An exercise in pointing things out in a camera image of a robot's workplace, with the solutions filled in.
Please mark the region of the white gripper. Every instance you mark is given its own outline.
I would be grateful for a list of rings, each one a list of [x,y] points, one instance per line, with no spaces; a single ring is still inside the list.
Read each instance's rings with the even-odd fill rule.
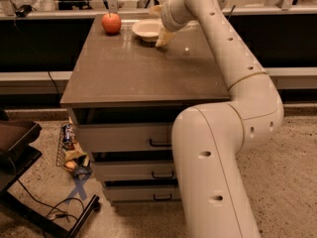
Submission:
[[[166,46],[175,36],[175,32],[195,19],[184,0],[168,0],[162,5],[155,5],[149,9],[149,14],[160,16],[164,25],[158,31],[157,48]]]

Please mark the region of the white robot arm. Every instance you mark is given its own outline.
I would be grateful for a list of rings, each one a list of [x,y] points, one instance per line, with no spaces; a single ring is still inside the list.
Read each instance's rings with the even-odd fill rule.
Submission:
[[[279,94],[222,13],[227,0],[168,0],[156,7],[167,33],[191,20],[202,28],[230,95],[227,102],[189,107],[171,131],[189,238],[261,238],[238,169],[237,153],[268,142],[283,121]]]

